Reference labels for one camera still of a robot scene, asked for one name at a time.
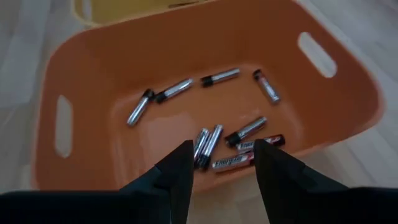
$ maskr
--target aa battery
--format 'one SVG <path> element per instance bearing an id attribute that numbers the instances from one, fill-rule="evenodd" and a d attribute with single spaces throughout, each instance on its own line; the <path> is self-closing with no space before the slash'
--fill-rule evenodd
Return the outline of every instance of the aa battery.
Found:
<path id="1" fill-rule="evenodd" d="M 147 104 L 152 101 L 153 97 L 155 95 L 155 92 L 151 89 L 147 89 L 144 94 L 142 95 L 141 99 L 138 102 L 138 105 L 136 106 L 136 109 L 130 114 L 129 118 L 127 119 L 127 124 L 130 126 L 134 126 L 143 112 L 146 109 Z"/>
<path id="2" fill-rule="evenodd" d="M 186 80 L 183 80 L 174 86 L 171 86 L 170 88 L 156 94 L 155 99 L 157 103 L 163 103 L 165 100 L 183 92 L 184 90 L 187 90 L 192 86 L 193 79 L 188 78 Z"/>
<path id="3" fill-rule="evenodd" d="M 283 134 L 277 134 L 275 136 L 266 137 L 263 140 L 265 140 L 266 142 L 275 147 L 283 146 L 286 143 Z M 238 151 L 239 154 L 252 151 L 253 149 L 254 149 L 254 141 L 248 141 L 236 145 L 236 150 Z"/>
<path id="4" fill-rule="evenodd" d="M 239 167 L 252 166 L 254 164 L 254 152 L 250 151 L 237 156 L 220 159 L 212 163 L 211 168 L 215 172 L 224 172 Z"/>
<path id="5" fill-rule="evenodd" d="M 257 81 L 259 84 L 260 88 L 263 90 L 263 92 L 266 93 L 268 96 L 269 100 L 271 101 L 272 104 L 276 104 L 280 101 L 278 93 L 275 91 L 275 89 L 269 84 L 267 78 L 264 76 L 264 74 L 261 72 L 261 70 L 256 70 L 253 73 L 254 79 Z"/>
<path id="6" fill-rule="evenodd" d="M 209 75 L 206 77 L 201 78 L 201 85 L 203 87 L 209 87 L 212 86 L 215 83 L 219 83 L 225 80 L 229 80 L 231 78 L 238 77 L 239 73 L 241 71 L 238 68 L 234 68 L 225 72 L 221 72 L 216 75 Z"/>
<path id="7" fill-rule="evenodd" d="M 207 140 L 206 146 L 200 154 L 197 162 L 197 167 L 202 170 L 207 170 L 210 165 L 210 157 L 214 148 L 220 139 L 221 133 L 223 132 L 223 126 L 218 124 L 214 127 L 214 131 Z"/>
<path id="8" fill-rule="evenodd" d="M 193 148 L 193 161 L 196 162 L 199 158 L 199 155 L 201 154 L 203 148 L 205 147 L 205 144 L 207 142 L 207 139 L 209 138 L 210 132 L 206 128 L 202 128 L 200 131 L 197 140 L 195 141 L 195 147 Z"/>
<path id="9" fill-rule="evenodd" d="M 235 131 L 234 133 L 230 134 L 229 136 L 225 137 L 225 144 L 228 147 L 233 147 L 240 143 L 244 138 L 256 133 L 260 129 L 262 129 L 267 122 L 267 118 L 259 117 L 254 121 L 250 122 L 245 127 L 241 128 L 239 131 Z"/>

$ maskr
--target white floor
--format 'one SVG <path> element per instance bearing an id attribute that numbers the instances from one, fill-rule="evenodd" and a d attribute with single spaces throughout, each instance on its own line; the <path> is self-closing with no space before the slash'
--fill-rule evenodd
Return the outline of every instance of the white floor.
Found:
<path id="1" fill-rule="evenodd" d="M 299 2 L 374 74 L 387 103 L 375 127 L 301 159 L 349 186 L 398 187 L 398 1 Z M 37 90 L 46 61 L 83 29 L 69 4 L 0 0 L 0 192 L 29 189 Z M 192 198 L 189 223 L 264 222 L 254 176 Z"/>

